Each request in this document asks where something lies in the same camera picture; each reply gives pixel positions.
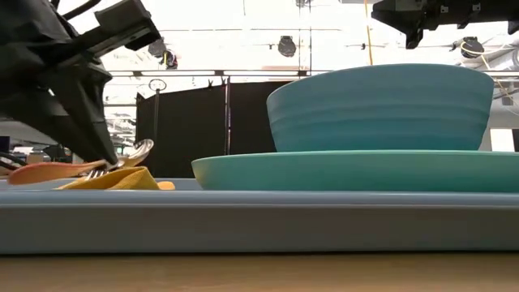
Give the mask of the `orange cloth napkin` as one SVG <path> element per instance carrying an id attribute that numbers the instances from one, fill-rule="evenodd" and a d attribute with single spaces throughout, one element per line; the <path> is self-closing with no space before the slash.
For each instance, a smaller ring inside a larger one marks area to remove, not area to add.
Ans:
<path id="1" fill-rule="evenodd" d="M 173 182 L 158 182 L 147 167 L 136 166 L 115 170 L 97 178 L 78 178 L 58 187 L 58 190 L 70 189 L 172 191 L 176 186 Z"/>

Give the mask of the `spoon with orange handle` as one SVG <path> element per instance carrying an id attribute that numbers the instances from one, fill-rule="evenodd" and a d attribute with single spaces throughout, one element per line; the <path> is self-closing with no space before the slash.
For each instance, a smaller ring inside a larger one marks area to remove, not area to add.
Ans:
<path id="1" fill-rule="evenodd" d="M 43 183 L 61 178 L 72 178 L 83 174 L 86 176 L 90 170 L 96 168 L 108 169 L 109 172 L 111 172 L 122 168 L 134 167 L 148 156 L 153 147 L 154 142 L 151 139 L 141 140 L 136 145 L 135 151 L 130 156 L 119 157 L 118 161 L 114 165 L 111 165 L 105 160 L 83 164 L 42 162 L 26 165 L 14 170 L 8 175 L 6 180 L 11 185 L 24 185 Z"/>

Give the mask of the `black partition screen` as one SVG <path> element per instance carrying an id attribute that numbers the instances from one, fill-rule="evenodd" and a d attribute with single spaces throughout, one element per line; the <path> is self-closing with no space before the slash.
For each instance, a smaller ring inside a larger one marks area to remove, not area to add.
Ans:
<path id="1" fill-rule="evenodd" d="M 274 152 L 266 100 L 283 82 L 230 85 L 231 154 Z M 154 97 L 139 97 L 136 139 L 153 140 Z M 191 162 L 225 153 L 225 87 L 162 93 L 156 178 L 192 178 Z M 152 172 L 153 149 L 143 165 Z"/>

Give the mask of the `grey horizontal rail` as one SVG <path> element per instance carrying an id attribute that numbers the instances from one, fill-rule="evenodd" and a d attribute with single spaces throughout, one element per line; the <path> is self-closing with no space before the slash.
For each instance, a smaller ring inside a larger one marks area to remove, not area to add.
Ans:
<path id="1" fill-rule="evenodd" d="M 308 77 L 328 73 L 328 71 L 266 71 L 266 70 L 132 70 L 109 71 L 114 77 L 162 77 L 162 76 L 240 76 L 240 77 Z"/>

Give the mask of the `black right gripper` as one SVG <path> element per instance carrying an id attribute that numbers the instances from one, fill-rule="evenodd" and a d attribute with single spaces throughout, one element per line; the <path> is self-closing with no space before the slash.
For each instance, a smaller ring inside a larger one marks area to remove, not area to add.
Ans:
<path id="1" fill-rule="evenodd" d="M 416 13 L 412 29 L 405 32 L 405 47 L 415 49 L 424 30 L 436 30 L 447 24 L 463 29 L 475 21 L 482 5 L 483 0 L 380 0 L 373 5 L 371 17 L 384 24 L 403 24 L 402 12 Z"/>

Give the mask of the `round sign on pole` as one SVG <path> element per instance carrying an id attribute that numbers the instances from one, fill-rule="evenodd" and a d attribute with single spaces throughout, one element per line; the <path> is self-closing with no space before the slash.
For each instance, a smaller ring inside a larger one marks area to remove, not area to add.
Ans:
<path id="1" fill-rule="evenodd" d="M 159 120 L 159 108 L 160 108 L 160 94 L 161 91 L 167 88 L 167 84 L 163 79 L 151 79 L 148 83 L 148 87 L 155 92 L 154 100 L 154 121 L 153 121 L 153 141 L 155 146 L 153 148 L 153 159 L 152 159 L 152 174 L 155 175 L 158 166 L 158 120 Z"/>

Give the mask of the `black ceiling spotlight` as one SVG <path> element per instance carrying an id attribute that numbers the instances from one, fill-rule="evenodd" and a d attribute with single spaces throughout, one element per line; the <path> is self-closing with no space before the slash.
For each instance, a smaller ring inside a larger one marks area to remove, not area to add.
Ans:
<path id="1" fill-rule="evenodd" d="M 292 58 L 297 50 L 297 47 L 293 41 L 293 37 L 281 36 L 277 45 L 277 50 L 282 56 L 286 58 Z"/>
<path id="2" fill-rule="evenodd" d="M 161 58 L 166 50 L 167 48 L 163 37 L 148 45 L 148 52 L 154 58 Z"/>
<path id="3" fill-rule="evenodd" d="M 465 58 L 477 58 L 485 52 L 483 45 L 478 41 L 476 36 L 464 37 L 460 49 L 461 55 Z"/>

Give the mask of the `blue plastic bowl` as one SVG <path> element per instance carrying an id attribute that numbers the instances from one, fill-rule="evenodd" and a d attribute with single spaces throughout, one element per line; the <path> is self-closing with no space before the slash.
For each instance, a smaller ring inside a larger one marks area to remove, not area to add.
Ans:
<path id="1" fill-rule="evenodd" d="M 375 65 L 291 82 L 266 106 L 279 152 L 476 150 L 493 91 L 489 75 L 466 67 Z"/>

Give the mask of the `fork with orange handle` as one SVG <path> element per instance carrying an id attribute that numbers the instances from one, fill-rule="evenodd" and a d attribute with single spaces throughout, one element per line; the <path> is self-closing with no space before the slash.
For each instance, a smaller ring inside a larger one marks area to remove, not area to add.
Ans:
<path id="1" fill-rule="evenodd" d="M 108 169 L 96 168 L 96 169 L 90 170 L 87 173 L 87 175 L 84 177 L 84 180 L 88 181 L 90 179 L 99 178 L 100 176 L 105 175 L 108 172 L 109 172 Z"/>

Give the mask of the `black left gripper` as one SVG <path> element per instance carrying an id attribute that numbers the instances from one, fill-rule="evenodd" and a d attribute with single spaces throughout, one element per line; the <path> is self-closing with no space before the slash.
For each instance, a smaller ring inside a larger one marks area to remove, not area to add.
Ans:
<path id="1" fill-rule="evenodd" d="M 92 64 L 60 61 L 56 49 L 65 43 L 0 45 L 0 113 L 47 135 L 84 161 L 95 161 L 97 154 L 115 165 L 118 158 L 103 103 L 112 75 Z"/>

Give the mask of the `blue plastic tray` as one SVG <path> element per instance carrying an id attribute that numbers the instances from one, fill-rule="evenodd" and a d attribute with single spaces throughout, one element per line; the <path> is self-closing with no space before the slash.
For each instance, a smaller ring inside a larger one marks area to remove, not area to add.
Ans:
<path id="1" fill-rule="evenodd" d="M 0 180 L 0 254 L 519 251 L 519 194 L 63 190 Z"/>

